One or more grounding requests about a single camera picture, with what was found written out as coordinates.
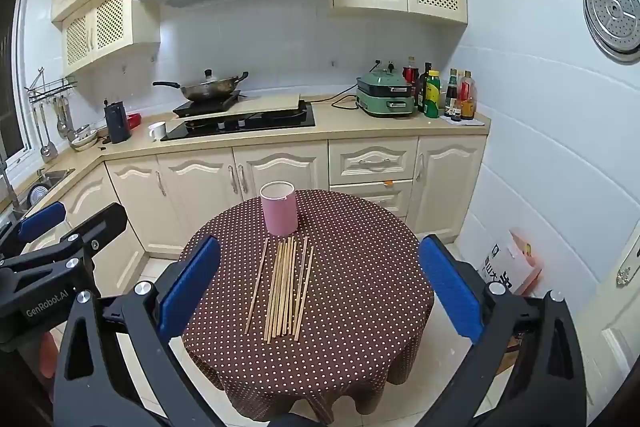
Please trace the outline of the red small container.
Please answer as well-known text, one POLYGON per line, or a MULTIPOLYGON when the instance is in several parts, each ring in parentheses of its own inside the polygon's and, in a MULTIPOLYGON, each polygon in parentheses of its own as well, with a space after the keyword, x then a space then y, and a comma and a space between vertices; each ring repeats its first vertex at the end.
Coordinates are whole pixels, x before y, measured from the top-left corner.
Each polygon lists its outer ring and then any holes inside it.
POLYGON ((139 113, 131 113, 127 115, 129 129, 132 130, 140 126, 142 116, 139 113))

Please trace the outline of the wall utensil rack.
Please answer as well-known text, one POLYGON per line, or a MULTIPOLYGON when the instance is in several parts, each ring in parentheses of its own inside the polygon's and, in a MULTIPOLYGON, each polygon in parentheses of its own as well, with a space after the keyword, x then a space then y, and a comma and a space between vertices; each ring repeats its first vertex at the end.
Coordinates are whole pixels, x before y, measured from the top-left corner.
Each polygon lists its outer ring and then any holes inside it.
POLYGON ((25 87, 25 91, 29 103, 35 105, 70 91, 76 86, 77 81, 73 75, 47 80, 46 70, 40 67, 34 80, 25 87))

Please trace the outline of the dark oil bottle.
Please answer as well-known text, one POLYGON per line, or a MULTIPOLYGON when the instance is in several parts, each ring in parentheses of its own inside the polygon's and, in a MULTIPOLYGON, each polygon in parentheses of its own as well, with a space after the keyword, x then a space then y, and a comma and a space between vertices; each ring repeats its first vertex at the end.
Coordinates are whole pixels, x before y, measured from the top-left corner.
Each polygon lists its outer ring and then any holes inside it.
POLYGON ((416 109, 421 114, 425 112, 426 84, 428 80, 428 73, 431 68, 432 64, 430 62, 426 62, 424 65, 424 71, 421 72, 418 80, 416 80, 416 109))

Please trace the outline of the white mug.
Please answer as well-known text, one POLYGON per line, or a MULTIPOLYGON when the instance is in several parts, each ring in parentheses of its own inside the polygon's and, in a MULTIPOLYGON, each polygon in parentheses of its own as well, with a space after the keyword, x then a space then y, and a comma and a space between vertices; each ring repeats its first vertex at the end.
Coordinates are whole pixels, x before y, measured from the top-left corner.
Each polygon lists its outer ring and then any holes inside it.
POLYGON ((149 138, 153 142, 162 141, 167 134, 166 122, 159 121, 159 122, 154 122, 154 124, 150 124, 148 131, 149 131, 149 138))

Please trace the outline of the wooden chopstick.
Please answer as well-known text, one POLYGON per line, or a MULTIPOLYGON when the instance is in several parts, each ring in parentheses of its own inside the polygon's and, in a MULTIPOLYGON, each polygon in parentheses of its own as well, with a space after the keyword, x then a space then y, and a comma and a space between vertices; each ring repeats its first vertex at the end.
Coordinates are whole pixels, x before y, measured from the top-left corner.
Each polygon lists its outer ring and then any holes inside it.
POLYGON ((300 262, 299 262, 298 280, 297 280, 297 288, 296 288, 296 301, 295 301, 296 313, 298 312, 297 310, 299 309, 300 302, 302 301, 303 279, 304 279, 304 272, 305 272, 305 265, 306 265, 308 239, 309 239, 308 236, 304 236, 302 257, 300 257, 300 262))
POLYGON ((300 330, 302 329, 302 323, 305 313, 306 299, 310 281, 310 274, 312 271, 312 265, 314 264, 314 246, 310 247, 309 255, 306 257, 306 265, 303 279, 302 301, 300 302, 299 309, 296 314, 296 322, 294 325, 294 340, 298 341, 300 336, 300 330))
POLYGON ((293 330, 293 315, 295 305, 295 270, 296 270, 296 254, 297 254, 297 241, 295 237, 288 239, 288 289, 286 290, 286 297, 288 301, 286 304, 286 332, 292 333, 293 330))
POLYGON ((277 252, 274 256, 273 267, 271 272, 271 280, 269 287, 269 298, 268 298, 268 307, 265 321, 265 332, 264 332, 264 340, 266 343, 271 343, 272 332, 273 332, 273 320, 274 317, 278 313, 278 297, 279 297, 279 280, 280 280, 280 269, 281 269, 281 261, 282 261, 282 243, 277 243, 277 252))
POLYGON ((250 330, 250 324, 252 324, 259 286, 260 286, 260 282, 262 281, 262 271, 264 271, 268 245, 269 245, 269 239, 268 237, 266 237, 264 240, 264 243, 262 244, 262 254, 260 255, 258 271, 257 271, 257 275, 256 275, 254 287, 253 287, 253 292, 252 292, 252 299, 250 299, 250 309, 248 309, 248 313, 247 313, 247 318, 246 318, 245 327, 244 327, 244 334, 248 334, 248 331, 250 330))
POLYGON ((280 332, 280 299, 281 299, 281 283, 283 277, 283 263, 285 260, 285 242, 278 244, 277 258, 273 267, 273 288, 272 288, 272 307, 270 313, 269 340, 279 336, 280 332))
POLYGON ((288 335, 292 321, 292 300, 293 300, 293 279, 295 271, 296 240, 294 237, 288 239, 285 251, 285 271, 284 271, 284 305, 283 305, 283 334, 288 335))
POLYGON ((279 335, 288 333, 288 305, 290 304, 290 275, 293 239, 289 237, 282 246, 281 284, 280 284, 280 309, 279 309, 279 335))
POLYGON ((276 328, 274 329, 276 337, 282 336, 288 331, 288 260, 290 260, 290 245, 290 240, 285 239, 280 250, 278 314, 276 328))

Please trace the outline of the hanging steel ladle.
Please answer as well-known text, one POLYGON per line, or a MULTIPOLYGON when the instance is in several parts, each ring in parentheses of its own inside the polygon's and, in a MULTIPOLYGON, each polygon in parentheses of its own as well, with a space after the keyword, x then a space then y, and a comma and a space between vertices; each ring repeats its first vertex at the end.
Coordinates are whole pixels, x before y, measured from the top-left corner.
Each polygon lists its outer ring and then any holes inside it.
POLYGON ((47 164, 58 156, 58 150, 51 141, 49 130, 47 128, 46 116, 44 116, 43 112, 43 106, 34 106, 32 108, 32 113, 34 114, 34 121, 40 143, 40 155, 43 161, 47 164))

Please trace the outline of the red plastic stool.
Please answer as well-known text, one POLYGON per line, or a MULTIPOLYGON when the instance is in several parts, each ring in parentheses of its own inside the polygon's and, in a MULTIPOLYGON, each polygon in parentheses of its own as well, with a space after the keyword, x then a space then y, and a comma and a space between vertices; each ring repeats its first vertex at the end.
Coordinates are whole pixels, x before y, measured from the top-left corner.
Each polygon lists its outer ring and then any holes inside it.
POLYGON ((52 379, 58 364, 58 345, 50 332, 45 332, 40 340, 38 364, 41 375, 52 379))

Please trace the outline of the green yellow-cap bottle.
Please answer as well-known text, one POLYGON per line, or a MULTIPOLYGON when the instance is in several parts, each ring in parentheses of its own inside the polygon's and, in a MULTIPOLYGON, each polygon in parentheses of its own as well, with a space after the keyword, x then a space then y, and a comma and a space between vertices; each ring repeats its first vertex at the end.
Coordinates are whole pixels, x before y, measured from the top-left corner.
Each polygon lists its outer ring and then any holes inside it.
POLYGON ((439 72, 430 69, 427 72, 424 91, 424 114, 428 118, 439 117, 440 79, 439 72))

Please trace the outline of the green electric grill pot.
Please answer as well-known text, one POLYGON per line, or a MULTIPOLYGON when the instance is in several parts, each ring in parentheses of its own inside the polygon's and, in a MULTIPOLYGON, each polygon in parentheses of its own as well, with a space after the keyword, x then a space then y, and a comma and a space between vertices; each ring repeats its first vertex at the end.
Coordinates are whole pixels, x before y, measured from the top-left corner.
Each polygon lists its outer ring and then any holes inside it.
POLYGON ((356 103, 373 117, 411 116, 416 109, 411 84, 387 69, 372 69, 357 78, 356 103))

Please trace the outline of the black glass gas hob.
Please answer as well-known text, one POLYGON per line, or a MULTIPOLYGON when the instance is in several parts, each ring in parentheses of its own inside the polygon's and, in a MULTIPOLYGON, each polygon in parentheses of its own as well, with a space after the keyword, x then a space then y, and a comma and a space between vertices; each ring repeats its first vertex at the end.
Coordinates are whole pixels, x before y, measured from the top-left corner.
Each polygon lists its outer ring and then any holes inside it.
POLYGON ((299 101, 296 109, 187 120, 174 130, 168 131, 162 141, 238 132, 305 128, 314 127, 315 124, 312 105, 299 101))

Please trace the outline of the dark blue knife block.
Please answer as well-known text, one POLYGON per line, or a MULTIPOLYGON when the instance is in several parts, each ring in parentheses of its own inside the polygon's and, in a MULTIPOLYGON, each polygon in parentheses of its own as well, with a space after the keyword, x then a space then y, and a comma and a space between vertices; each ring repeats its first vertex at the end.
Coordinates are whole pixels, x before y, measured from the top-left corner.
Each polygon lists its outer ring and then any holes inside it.
POLYGON ((104 116, 108 137, 113 144, 125 142, 130 138, 128 116, 122 101, 105 103, 104 116))

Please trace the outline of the round steel steamer tray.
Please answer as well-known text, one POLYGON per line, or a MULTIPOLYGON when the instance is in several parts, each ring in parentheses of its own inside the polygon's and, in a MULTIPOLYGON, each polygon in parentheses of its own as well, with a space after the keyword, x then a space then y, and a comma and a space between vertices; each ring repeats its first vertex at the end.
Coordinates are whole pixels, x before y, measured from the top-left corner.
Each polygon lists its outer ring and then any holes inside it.
POLYGON ((598 48, 620 64, 639 62, 639 0, 582 0, 587 29, 598 48))

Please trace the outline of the stacked bowls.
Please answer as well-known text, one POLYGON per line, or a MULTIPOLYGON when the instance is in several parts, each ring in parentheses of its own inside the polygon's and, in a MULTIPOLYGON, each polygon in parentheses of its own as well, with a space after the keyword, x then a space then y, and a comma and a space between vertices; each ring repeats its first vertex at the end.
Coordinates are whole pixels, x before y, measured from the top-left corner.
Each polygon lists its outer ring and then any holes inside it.
POLYGON ((82 150, 87 150, 87 148, 96 144, 98 139, 98 130, 91 127, 90 124, 86 124, 76 131, 73 140, 70 141, 70 147, 75 152, 81 152, 82 150))

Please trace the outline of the red label vinegar bottle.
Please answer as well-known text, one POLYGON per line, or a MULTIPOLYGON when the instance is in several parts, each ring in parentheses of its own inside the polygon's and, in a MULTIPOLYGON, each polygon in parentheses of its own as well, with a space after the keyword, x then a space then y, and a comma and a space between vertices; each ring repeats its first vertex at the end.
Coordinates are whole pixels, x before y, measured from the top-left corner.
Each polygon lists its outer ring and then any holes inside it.
POLYGON ((466 70, 462 76, 459 90, 459 102, 462 120, 472 120, 475 116, 475 82, 472 78, 472 72, 466 70))

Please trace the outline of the black induction cooker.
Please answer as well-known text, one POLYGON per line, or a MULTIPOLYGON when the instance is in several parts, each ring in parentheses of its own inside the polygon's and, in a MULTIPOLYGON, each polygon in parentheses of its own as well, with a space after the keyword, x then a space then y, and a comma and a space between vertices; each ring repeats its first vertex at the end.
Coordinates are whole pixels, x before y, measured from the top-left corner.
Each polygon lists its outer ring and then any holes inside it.
POLYGON ((176 107, 172 113, 178 118, 190 118, 208 114, 227 112, 241 98, 241 91, 235 90, 229 95, 219 98, 208 98, 207 100, 186 102, 176 107))

